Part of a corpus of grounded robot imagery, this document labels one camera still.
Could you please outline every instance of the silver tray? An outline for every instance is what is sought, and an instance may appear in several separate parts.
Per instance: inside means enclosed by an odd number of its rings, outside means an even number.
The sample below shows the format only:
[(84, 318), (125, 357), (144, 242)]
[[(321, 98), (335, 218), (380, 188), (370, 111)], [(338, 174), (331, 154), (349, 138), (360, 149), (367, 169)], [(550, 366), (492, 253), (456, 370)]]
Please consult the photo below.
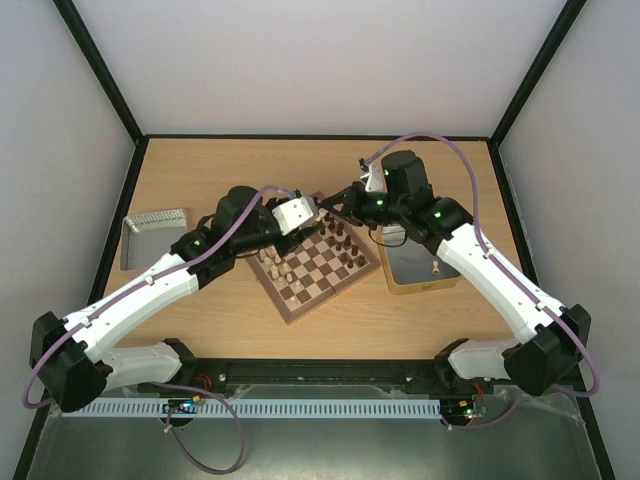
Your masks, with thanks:
[(149, 268), (185, 233), (187, 211), (184, 208), (124, 217), (120, 270)]

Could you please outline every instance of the cable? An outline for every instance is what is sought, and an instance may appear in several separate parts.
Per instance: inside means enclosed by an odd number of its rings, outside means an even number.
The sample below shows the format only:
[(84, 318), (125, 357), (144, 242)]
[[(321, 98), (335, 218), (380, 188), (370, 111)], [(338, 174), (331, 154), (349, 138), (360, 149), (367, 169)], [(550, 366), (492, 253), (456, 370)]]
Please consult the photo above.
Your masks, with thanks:
[[(197, 265), (198, 263), (206, 260), (211, 255), (216, 253), (216, 251), (218, 251), (220, 249), (220, 247), (222, 247), (222, 245), (224, 245), (224, 243), (227, 240), (229, 240), (229, 238), (231, 238), (231, 236), (236, 232), (236, 230), (238, 230), (238, 228), (240, 228), (240, 225), (242, 225), (242, 223), (247, 219), (247, 217), (249, 216), (249, 214), (253, 210), (253, 207), (255, 207), (255, 205), (262, 198), (262, 196), (266, 192), (268, 192), (269, 190), (276, 190), (279, 193), (284, 193), (289, 198), (295, 198), (295, 193), (294, 192), (286, 190), (286, 189), (284, 189), (282, 187), (277, 187), (275, 185), (266, 185), (266, 186), (262, 187), (260, 190), (258, 190), (256, 192), (256, 194), (253, 196), (253, 198), (249, 201), (249, 203), (247, 204), (246, 208), (240, 214), (240, 216), (235, 221), (235, 223), (231, 226), (231, 228), (229, 228), (229, 230), (227, 230), (225, 232), (225, 234), (222, 237), (220, 237), (220, 239), (209, 250), (204, 252), (202, 255), (194, 258), (193, 260), (190, 260), (190, 261), (185, 262), (185, 263), (181, 263), (180, 265), (175, 265), (175, 266), (170, 267), (170, 268), (168, 268), (168, 269), (166, 269), (166, 270), (164, 270), (162, 272), (158, 272), (155, 275), (152, 275), (151, 278), (154, 281), (155, 280), (159, 280), (160, 278), (166, 277), (167, 275), (170, 275), (170, 274), (172, 274), (174, 272), (177, 272), (179, 270), (184, 270), (184, 269), (189, 268), (189, 267), (191, 267), (193, 265)], [(139, 283), (137, 283), (135, 285), (132, 285), (128, 289), (124, 290), (123, 292), (121, 292), (120, 294), (116, 295), (111, 300), (109, 300), (108, 302), (105, 302), (103, 305), (101, 305), (99, 308), (97, 308), (93, 313), (91, 313), (91, 315), (88, 316), (88, 319), (90, 321), (91, 320), (95, 320), (105, 310), (109, 309), (110, 307), (112, 307), (113, 305), (118, 303), (120, 300), (128, 297), (132, 293), (137, 292), (138, 290), (140, 290), (142, 287), (144, 287), (146, 285), (149, 285), (146, 280), (142, 280), (141, 282), (139, 282)], [(41, 401), (39, 403), (31, 403), (29, 401), (29, 392), (31, 391), (31, 387), (33, 385), (33, 382), (35, 382), (36, 377), (40, 373), (40, 370), (42, 370), (42, 367), (47, 362), (47, 360), (49, 360), (49, 358), (51, 358), (51, 356), (62, 346), (62, 344), (64, 342), (66, 342), (73, 335), (78, 333), (84, 326), (85, 325), (83, 323), (79, 323), (76, 326), (74, 326), (71, 330), (66, 332), (64, 335), (62, 335), (56, 342), (53, 343), (53, 345), (51, 345), (51, 347), (49, 347), (49, 349), (44, 353), (44, 355), (42, 355), (40, 360), (38, 360), (38, 362), (31, 369), (31, 374), (29, 375), (29, 380), (27, 381), (27, 385), (26, 385), (24, 391), (22, 392), (22, 405), (25, 408), (29, 408), (29, 409), (40, 408), (40, 407), (44, 407), (46, 405), (49, 405), (49, 404), (51, 404), (53, 402), (53, 398), (48, 398), (48, 399), (43, 400), (43, 401)]]
[(29, 409), (40, 408), (53, 403), (53, 397), (49, 397), (46, 400), (42, 400), (41, 402), (38, 402), (38, 403), (31, 403), (29, 401), (29, 392), (31, 391), (33, 382), (35, 382), (36, 378), (38, 377), (38, 373), (40, 373), (40, 370), (42, 370), (42, 367), (44, 366), (44, 364), (47, 363), (47, 361), (51, 358), (51, 356), (54, 353), (56, 353), (56, 351), (62, 346), (64, 342), (69, 340), (72, 336), (74, 336), (83, 328), (84, 328), (84, 324), (79, 323), (78, 325), (73, 327), (71, 330), (66, 332), (64, 335), (62, 335), (58, 340), (56, 340), (53, 343), (53, 345), (51, 345), (51, 347), (49, 347), (49, 349), (44, 353), (44, 355), (42, 355), (40, 360), (38, 360), (36, 364), (33, 366), (33, 368), (31, 369), (31, 374), (29, 375), (29, 380), (27, 380), (27, 386), (24, 388), (22, 392), (22, 405), (24, 406), (24, 408), (29, 408)]
[(255, 257), (260, 250), (256, 250), (255, 252), (245, 253), (244, 255), (236, 255), (236, 258), (250, 258)]
[(484, 391), (482, 390), (478, 382), (471, 382), (471, 385), (473, 385), (476, 388), (476, 390), (478, 391), (478, 395), (480, 395), (480, 398), (482, 399), (482, 403), (484, 404), (484, 407), (487, 410), (489, 410), (489, 404), (487, 403), (487, 399), (484, 396)]
[(169, 412), (167, 413), (167, 417), (165, 419), (165, 425), (166, 425), (165, 432), (169, 432), (171, 433), (171, 435), (173, 435), (173, 438), (175, 438), (176, 442), (178, 442), (178, 445), (180, 446), (180, 449), (182, 450), (182, 453), (187, 458), (187, 460), (189, 460), (189, 462), (191, 462), (193, 466), (199, 468), (205, 473), (209, 473), (211, 475), (226, 475), (227, 473), (235, 472), (242, 466), (242, 460), (244, 458), (247, 439), (244, 433), (244, 429), (242, 428), (242, 423), (240, 422), (240, 417), (238, 417), (238, 414), (236, 413), (234, 408), (231, 405), (229, 405), (229, 403), (227, 403), (227, 401), (224, 398), (222, 398), (222, 396), (217, 395), (215, 393), (208, 392), (206, 390), (202, 390), (201, 388), (187, 387), (184, 385), (173, 385), (171, 383), (157, 383), (157, 382), (151, 382), (151, 384), (161, 388), (172, 388), (174, 390), (183, 390), (185, 392), (199, 393), (201, 395), (205, 395), (209, 398), (212, 398), (220, 402), (228, 410), (231, 416), (234, 418), (234, 420), (236, 421), (236, 425), (238, 425), (238, 429), (240, 430), (240, 453), (238, 454), (238, 458), (236, 459), (234, 464), (231, 465), (229, 468), (226, 468), (224, 470), (218, 470), (216, 468), (208, 467), (205, 464), (201, 463), (200, 461), (196, 460), (196, 458), (193, 455), (191, 455), (189, 450), (187, 450), (187, 447), (185, 447), (182, 441), (180, 440), (180, 437), (178, 437), (178, 434), (176, 433), (175, 429), (171, 426), (171, 415), (173, 415), (173, 413), (175, 413), (180, 407), (174, 407), (170, 409)]
[[(460, 157), (460, 160), (462, 160), (462, 163), (464, 163), (464, 166), (467, 169), (467, 173), (469, 174), (469, 179), (471, 180), (471, 192), (472, 192), (472, 195), (473, 195), (473, 218), (474, 218), (473, 227), (474, 227), (474, 231), (475, 231), (475, 234), (476, 234), (476, 239), (478, 240), (478, 245), (480, 245), (480, 248), (482, 249), (482, 251), (485, 254), (487, 254), (489, 252), (489, 247), (487, 247), (487, 245), (485, 244), (484, 239), (482, 238), (482, 230), (480, 228), (480, 208), (479, 208), (478, 184), (476, 182), (476, 176), (473, 173), (473, 168), (471, 168), (471, 163), (469, 162), (469, 160), (467, 159), (465, 154), (462, 153), (462, 150), (460, 150), (455, 143), (453, 143), (451, 140), (449, 140), (449, 139), (447, 139), (447, 138), (445, 138), (443, 136), (437, 135), (435, 133), (414, 132), (414, 133), (409, 133), (408, 135), (403, 135), (402, 137), (396, 138), (394, 141), (392, 141), (391, 143), (385, 145), (380, 150), (378, 150), (373, 155), (371, 155), (371, 157), (369, 157), (367, 160), (370, 161), (370, 162), (373, 162), (378, 157), (380, 157), (380, 155), (382, 155), (383, 153), (385, 153), (387, 150), (389, 150), (390, 148), (394, 147), (398, 143), (403, 142), (405, 140), (408, 140), (410, 138), (415, 138), (415, 137), (429, 137), (429, 138), (433, 138), (435, 140), (439, 140), (440, 142), (444, 143), (445, 145), (447, 145), (451, 149), (453, 149), (453, 151), (456, 152), (458, 157)], [(513, 273), (511, 273), (511, 271), (498, 258), (496, 258), (495, 255), (489, 254), (489, 255), (487, 255), (487, 257), (491, 259), (493, 264), (504, 275), (506, 275), (507, 278), (509, 278), (509, 280), (511, 280), (511, 282), (513, 282), (513, 284), (516, 287), (518, 287), (520, 290), (522, 290), (522, 292), (527, 297), (529, 297), (529, 299), (531, 299), (531, 301), (534, 303), (534, 305), (538, 305), (541, 302), (540, 299), (532, 291), (530, 291), (526, 287), (526, 285), (524, 285), (524, 283), (522, 283), (518, 278), (516, 278), (516, 276), (513, 275)], [(578, 391), (569, 389), (569, 388), (567, 388), (567, 387), (565, 387), (563, 385), (557, 385), (557, 384), (554, 384), (554, 388), (556, 390), (562, 392), (562, 393), (567, 394), (567, 395), (573, 395), (574, 397), (590, 397), (590, 396), (594, 395), (600, 389), (600, 374), (598, 372), (598, 368), (596, 367), (596, 364), (595, 364), (595, 361), (594, 361), (593, 357), (587, 351), (587, 348), (580, 341), (578, 336), (575, 333), (573, 333), (573, 330), (571, 330), (571, 328), (558, 315), (556, 315), (549, 307), (546, 307), (546, 306), (542, 309), (542, 311), (545, 312), (549, 317), (551, 317), (551, 319), (554, 322), (556, 322), (558, 324), (558, 326), (571, 339), (571, 341), (574, 343), (574, 345), (576, 346), (578, 351), (582, 354), (582, 357), (584, 358), (584, 360), (587, 362), (587, 365), (589, 365), (589, 368), (591, 369), (591, 373), (592, 373), (592, 376), (593, 376), (593, 385), (592, 385), (591, 389), (587, 390), (586, 392), (578, 392)]]
[[(265, 187), (262, 187), (253, 196), (251, 201), (248, 203), (247, 207), (244, 209), (244, 211), (238, 217), (238, 220), (235, 221), (235, 223), (231, 226), (231, 228), (229, 228), (229, 230), (227, 230), (224, 233), (224, 235), (222, 235), (222, 237), (220, 237), (220, 240), (218, 240), (209, 250), (204, 252), (202, 255), (194, 258), (193, 260), (189, 260), (188, 262), (181, 263), (180, 265), (175, 265), (173, 267), (167, 268), (166, 270), (163, 270), (162, 272), (158, 272), (155, 275), (151, 275), (151, 280), (152, 281), (156, 281), (156, 280), (159, 280), (159, 279), (161, 279), (163, 277), (166, 277), (167, 275), (170, 275), (170, 274), (172, 274), (174, 272), (177, 272), (179, 270), (184, 270), (186, 268), (190, 268), (193, 265), (197, 265), (198, 263), (203, 262), (204, 260), (209, 258), (211, 255), (216, 253), (220, 249), (220, 247), (222, 247), (222, 245), (224, 245), (225, 242), (227, 240), (229, 240), (229, 238), (231, 238), (231, 236), (236, 232), (236, 230), (238, 230), (240, 225), (242, 225), (242, 223), (247, 219), (247, 217), (249, 216), (249, 214), (253, 210), (253, 207), (256, 206), (256, 204), (262, 198), (262, 196), (269, 190), (276, 190), (276, 191), (278, 191), (280, 193), (286, 194), (289, 198), (295, 198), (295, 193), (293, 193), (293, 192), (291, 192), (289, 190), (286, 190), (284, 188), (277, 187), (275, 185), (267, 185)], [(143, 288), (143, 287), (145, 287), (147, 285), (149, 285), (149, 284), (147, 283), (146, 280), (141, 280), (139, 283), (136, 283), (135, 285), (132, 285), (131, 287), (129, 287), (125, 291), (121, 292), (120, 294), (118, 294), (115, 297), (113, 297), (112, 299), (110, 299), (108, 302), (105, 302), (98, 309), (96, 309), (93, 313), (91, 313), (91, 315), (89, 315), (89, 317), (88, 317), (89, 320), (95, 320), (96, 318), (98, 318), (100, 316), (101, 313), (103, 313), (107, 309), (109, 309), (112, 306), (114, 306), (120, 300), (128, 297), (129, 295), (131, 295), (134, 292), (137, 292), (138, 290), (140, 290), (141, 288)]]
[(379, 243), (379, 242), (376, 242), (376, 241), (373, 239), (373, 237), (371, 236), (371, 231), (372, 231), (372, 230), (371, 230), (371, 227), (369, 227), (368, 235), (369, 235), (369, 238), (371, 239), (371, 241), (372, 241), (373, 243), (375, 243), (376, 245), (380, 245), (381, 247), (385, 247), (385, 248), (398, 248), (398, 247), (401, 247), (402, 245), (404, 245), (405, 243), (407, 243), (407, 239), (409, 238), (409, 235), (407, 235), (407, 232), (405, 231), (405, 232), (404, 232), (404, 240), (402, 240), (402, 243), (399, 243), (399, 244), (397, 244), (397, 245), (387, 245), (386, 243)]
[(524, 395), (524, 392), (520, 391), (520, 393), (516, 397), (515, 401), (509, 407), (509, 410), (504, 412), (498, 418), (496, 418), (494, 420), (491, 420), (490, 422), (481, 423), (480, 425), (464, 425), (464, 426), (463, 425), (451, 425), (451, 424), (449, 424), (449, 422), (447, 422), (447, 420), (444, 417), (442, 417), (442, 423), (444, 423), (449, 430), (480, 430), (481, 428), (492, 427), (494, 425), (497, 425), (497, 424), (505, 421), (507, 418), (509, 418), (509, 416), (518, 407), (518, 404), (522, 400), (523, 395)]

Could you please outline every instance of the wooden table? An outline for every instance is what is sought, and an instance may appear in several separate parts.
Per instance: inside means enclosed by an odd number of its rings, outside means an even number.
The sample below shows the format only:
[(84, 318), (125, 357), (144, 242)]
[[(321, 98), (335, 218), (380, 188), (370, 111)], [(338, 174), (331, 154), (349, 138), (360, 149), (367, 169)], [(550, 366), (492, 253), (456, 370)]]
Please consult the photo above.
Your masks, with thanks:
[[(386, 143), (152, 139), (129, 213), (186, 208), (194, 228), (235, 185), (334, 193), (357, 179), (359, 158)], [(519, 265), (485, 142), (458, 145), (478, 178), (485, 233)], [(469, 179), (453, 151), (438, 142), (406, 142), (404, 148), (424, 160), (436, 195), (453, 197), (471, 211)], [(366, 230), (358, 230), (377, 254)], [(118, 251), (107, 294), (131, 278), (120, 271), (119, 258)], [(397, 296), (387, 290), (381, 268), (287, 326), (246, 260), (238, 260), (231, 272), (147, 320), (119, 346), (178, 337), (196, 356), (208, 358), (427, 359), (460, 337), (509, 336), (504, 320), (465, 279), (451, 289)]]

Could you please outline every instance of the purple cable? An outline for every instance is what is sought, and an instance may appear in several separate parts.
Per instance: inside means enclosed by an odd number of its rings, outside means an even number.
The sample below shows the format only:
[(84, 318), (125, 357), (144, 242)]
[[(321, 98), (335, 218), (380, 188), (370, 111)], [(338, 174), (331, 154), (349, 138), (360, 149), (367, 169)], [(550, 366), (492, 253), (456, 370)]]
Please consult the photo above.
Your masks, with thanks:
[(78, 325), (73, 327), (71, 330), (69, 330), (67, 333), (62, 335), (58, 340), (56, 340), (53, 343), (53, 345), (51, 345), (51, 347), (49, 347), (49, 349), (44, 353), (44, 355), (42, 355), (40, 360), (38, 360), (36, 364), (33, 366), (33, 368), (31, 369), (31, 374), (29, 375), (29, 380), (27, 381), (27, 386), (22, 392), (22, 405), (24, 406), (24, 408), (29, 408), (29, 409), (40, 408), (40, 407), (44, 407), (45, 405), (49, 405), (50, 403), (53, 403), (53, 398), (51, 397), (45, 400), (42, 400), (41, 402), (38, 402), (38, 403), (31, 403), (29, 401), (29, 392), (31, 391), (31, 386), (33, 385), (33, 382), (36, 381), (36, 378), (38, 377), (38, 373), (40, 373), (40, 370), (42, 369), (44, 364), (47, 363), (47, 360), (49, 360), (51, 356), (54, 353), (56, 353), (56, 351), (62, 346), (64, 342), (69, 340), (72, 336), (78, 333), (82, 328), (84, 328), (84, 324), (79, 323)]
[(480, 425), (450, 425), (449, 422), (447, 422), (447, 420), (444, 417), (442, 417), (442, 423), (444, 423), (448, 428), (451, 428), (451, 430), (480, 430), (482, 428), (492, 427), (506, 420), (509, 417), (509, 415), (511, 415), (515, 411), (516, 407), (520, 403), (520, 400), (522, 400), (523, 395), (524, 394), (521, 391), (516, 397), (516, 399), (514, 400), (514, 402), (511, 404), (511, 406), (509, 407), (509, 410), (504, 412), (498, 418), (491, 420), (490, 422), (482, 423)]
[[(206, 260), (211, 255), (213, 255), (214, 253), (216, 253), (220, 249), (220, 247), (222, 247), (222, 245), (224, 245), (225, 242), (227, 240), (229, 240), (229, 238), (231, 238), (231, 235), (233, 235), (236, 232), (236, 230), (238, 230), (238, 228), (240, 228), (240, 225), (242, 225), (242, 223), (247, 219), (247, 217), (251, 213), (251, 210), (253, 210), (253, 207), (256, 206), (256, 204), (262, 198), (262, 196), (266, 192), (268, 192), (269, 190), (276, 190), (276, 191), (278, 191), (280, 193), (284, 193), (290, 198), (293, 198), (295, 196), (295, 194), (293, 192), (290, 192), (289, 190), (286, 190), (286, 189), (281, 188), (281, 187), (276, 187), (275, 185), (267, 185), (265, 187), (262, 187), (253, 196), (253, 198), (251, 199), (251, 201), (247, 205), (247, 208), (245, 208), (244, 211), (238, 217), (238, 220), (236, 220), (236, 222), (231, 226), (231, 228), (229, 230), (227, 230), (225, 232), (225, 234), (222, 237), (220, 237), (220, 240), (218, 240), (215, 243), (215, 245), (213, 245), (209, 250), (204, 252), (199, 257), (194, 258), (193, 260), (189, 260), (188, 262), (181, 263), (180, 265), (175, 265), (173, 267), (167, 268), (166, 270), (164, 270), (162, 272), (158, 272), (155, 275), (151, 275), (151, 279), (153, 281), (159, 280), (159, 279), (161, 279), (163, 277), (166, 277), (167, 275), (170, 275), (170, 274), (172, 274), (174, 272), (177, 272), (178, 270), (184, 270), (185, 268), (189, 268), (189, 267), (191, 267), (193, 265), (196, 265), (196, 264)], [(108, 302), (104, 303), (102, 306), (100, 306), (100, 308), (96, 309), (93, 313), (91, 313), (91, 315), (89, 315), (89, 317), (88, 317), (89, 320), (95, 320), (96, 318), (98, 318), (100, 316), (100, 314), (102, 314), (104, 311), (106, 311), (107, 309), (109, 309), (112, 306), (114, 306), (120, 300), (128, 297), (132, 293), (140, 290), (142, 287), (145, 287), (147, 285), (149, 285), (149, 284), (146, 282), (146, 280), (142, 280), (139, 283), (136, 283), (135, 285), (132, 285), (131, 287), (129, 287), (125, 291), (123, 291), (123, 292), (119, 293), (118, 295), (116, 295), (115, 297), (113, 297)]]
[(234, 408), (231, 405), (229, 405), (229, 403), (224, 398), (222, 398), (222, 396), (216, 395), (215, 393), (211, 393), (207, 390), (203, 390), (201, 388), (196, 388), (196, 387), (187, 387), (184, 385), (173, 385), (171, 383), (157, 383), (157, 382), (152, 382), (151, 384), (155, 385), (156, 387), (171, 388), (174, 390), (184, 390), (185, 392), (199, 393), (200, 395), (205, 395), (209, 398), (213, 398), (214, 400), (217, 400), (218, 402), (220, 402), (229, 411), (231, 416), (236, 421), (238, 428), (240, 429), (240, 453), (238, 454), (238, 458), (235, 461), (235, 463), (231, 465), (229, 468), (226, 468), (224, 470), (218, 470), (216, 468), (207, 467), (205, 464), (196, 460), (196, 458), (193, 455), (191, 455), (191, 453), (189, 453), (189, 450), (187, 450), (187, 447), (184, 446), (184, 444), (180, 440), (180, 437), (178, 437), (178, 434), (175, 432), (175, 429), (171, 426), (171, 415), (173, 415), (173, 413), (176, 410), (178, 410), (178, 408), (180, 407), (174, 407), (171, 410), (169, 410), (169, 413), (167, 413), (167, 418), (165, 419), (165, 425), (167, 426), (167, 429), (168, 429), (167, 431), (170, 432), (171, 435), (173, 435), (173, 438), (175, 438), (176, 442), (178, 442), (178, 445), (180, 446), (180, 449), (182, 450), (182, 453), (184, 454), (184, 456), (187, 457), (187, 460), (189, 460), (189, 462), (191, 462), (193, 466), (199, 468), (203, 472), (209, 473), (211, 475), (226, 475), (227, 473), (235, 472), (242, 466), (242, 460), (244, 458), (244, 451), (246, 448), (247, 439), (244, 433), (244, 429), (242, 428), (242, 423), (240, 422), (240, 417), (238, 417), (238, 414), (236, 413)]
[[(164, 270), (162, 272), (159, 272), (159, 273), (156, 273), (155, 275), (152, 275), (153, 280), (158, 280), (158, 279), (160, 279), (162, 277), (166, 277), (167, 275), (170, 275), (170, 274), (172, 274), (174, 272), (177, 272), (178, 270), (183, 270), (185, 268), (189, 268), (192, 265), (196, 265), (197, 263), (200, 263), (203, 260), (206, 260), (207, 258), (209, 258), (211, 255), (213, 255), (216, 251), (218, 251), (218, 249), (222, 245), (224, 245), (224, 243), (227, 240), (229, 240), (231, 235), (233, 235), (236, 232), (236, 230), (238, 230), (238, 228), (240, 228), (240, 225), (242, 225), (242, 223), (247, 219), (247, 217), (251, 213), (251, 210), (253, 210), (253, 207), (255, 207), (255, 205), (262, 198), (262, 196), (269, 190), (276, 190), (276, 191), (278, 191), (280, 193), (284, 193), (287, 196), (289, 196), (290, 198), (293, 198), (295, 196), (295, 194), (293, 192), (290, 192), (289, 190), (286, 190), (286, 189), (281, 188), (281, 187), (276, 187), (275, 185), (267, 185), (267, 186), (262, 187), (260, 190), (258, 190), (258, 192), (256, 192), (256, 194), (253, 196), (251, 201), (247, 204), (247, 207), (240, 214), (240, 216), (235, 221), (235, 223), (231, 226), (231, 228), (229, 230), (227, 230), (227, 232), (220, 238), (220, 240), (218, 240), (215, 243), (215, 245), (213, 245), (209, 250), (204, 252), (199, 257), (194, 258), (193, 260), (190, 260), (190, 261), (188, 261), (186, 263), (182, 263), (180, 265), (175, 265), (175, 266), (173, 266), (171, 268), (168, 268), (168, 269), (166, 269), (166, 270)], [(129, 295), (131, 295), (132, 293), (140, 290), (142, 287), (144, 287), (146, 285), (148, 285), (148, 283), (145, 280), (143, 280), (143, 281), (141, 281), (141, 282), (139, 282), (139, 283), (137, 283), (135, 285), (132, 285), (127, 290), (125, 290), (124, 292), (121, 292), (120, 294), (116, 295), (111, 300), (109, 300), (104, 305), (102, 305), (100, 308), (96, 309), (93, 313), (91, 313), (91, 315), (89, 315), (89, 317), (88, 317), (89, 320), (95, 320), (105, 310), (107, 310), (108, 308), (112, 307), (113, 305), (118, 303), (123, 298), (126, 298)], [(35, 364), (33, 369), (31, 369), (31, 375), (29, 376), (29, 380), (27, 381), (27, 386), (25, 387), (24, 391), (22, 392), (22, 405), (24, 405), (25, 408), (29, 408), (29, 409), (40, 408), (40, 407), (44, 407), (45, 405), (49, 405), (50, 403), (53, 402), (52, 398), (47, 398), (46, 400), (43, 400), (43, 401), (38, 402), (38, 403), (31, 403), (29, 401), (29, 392), (31, 390), (31, 386), (33, 385), (33, 382), (35, 382), (35, 379), (38, 376), (38, 373), (40, 373), (40, 370), (42, 370), (42, 367), (47, 362), (47, 360), (49, 360), (49, 358), (51, 358), (51, 356), (58, 350), (58, 348), (60, 348), (62, 346), (62, 344), (64, 342), (66, 342), (73, 335), (78, 333), (83, 327), (84, 327), (84, 324), (79, 323), (78, 325), (73, 327), (71, 330), (66, 332), (64, 335), (62, 335), (53, 345), (51, 345), (51, 347), (45, 352), (45, 354), (42, 355), (42, 358), (40, 360), (38, 360), (38, 362)]]
[[(467, 169), (467, 173), (469, 174), (469, 179), (471, 180), (471, 193), (473, 195), (473, 218), (474, 218), (473, 227), (476, 234), (476, 239), (478, 240), (478, 245), (480, 245), (480, 248), (482, 249), (482, 251), (485, 254), (488, 253), (489, 247), (487, 247), (484, 240), (482, 239), (482, 229), (480, 228), (480, 208), (479, 208), (478, 184), (476, 182), (476, 176), (473, 173), (473, 168), (471, 168), (471, 163), (469, 162), (465, 154), (462, 153), (462, 150), (460, 150), (455, 143), (435, 133), (414, 132), (414, 133), (409, 133), (407, 135), (403, 135), (402, 137), (396, 138), (394, 141), (392, 141), (391, 143), (389, 143), (388, 145), (384, 146), (383, 148), (378, 150), (376, 153), (371, 155), (371, 157), (369, 157), (369, 160), (372, 162), (375, 161), (380, 155), (382, 155), (383, 153), (385, 153), (387, 150), (394, 147), (398, 143), (403, 142), (405, 140), (409, 140), (410, 138), (414, 138), (414, 137), (429, 137), (429, 138), (433, 138), (435, 140), (441, 141), (442, 143), (451, 147), (453, 151), (456, 152), (458, 157), (460, 157), (460, 160), (462, 160), (462, 163), (464, 163), (464, 166)], [(531, 299), (534, 305), (538, 305), (540, 303), (540, 299), (532, 291), (530, 291), (526, 287), (526, 285), (524, 285), (524, 283), (522, 283), (515, 275), (513, 275), (513, 273), (511, 273), (509, 269), (500, 260), (496, 258), (495, 255), (487, 255), (487, 257), (491, 259), (493, 264), (502, 273), (504, 273), (507, 276), (507, 278), (509, 278), (509, 280), (511, 280), (516, 287), (522, 290), (522, 292), (527, 297), (529, 297), (529, 299)], [(587, 351), (587, 348), (584, 346), (584, 344), (580, 341), (580, 338), (578, 338), (578, 336), (573, 332), (573, 330), (571, 330), (571, 328), (558, 315), (556, 315), (549, 307), (546, 307), (546, 306), (542, 309), (542, 311), (546, 313), (549, 317), (551, 317), (551, 319), (558, 324), (558, 326), (567, 334), (567, 336), (575, 344), (576, 348), (582, 354), (582, 357), (587, 362), (587, 365), (589, 365), (589, 368), (591, 369), (591, 373), (593, 376), (593, 385), (591, 389), (587, 390), (586, 392), (577, 392), (563, 385), (557, 385), (557, 384), (554, 385), (554, 388), (567, 395), (573, 395), (574, 397), (590, 397), (592, 395), (595, 395), (595, 393), (600, 389), (600, 374), (598, 373), (598, 368), (596, 367), (595, 360), (593, 359), (591, 354)]]

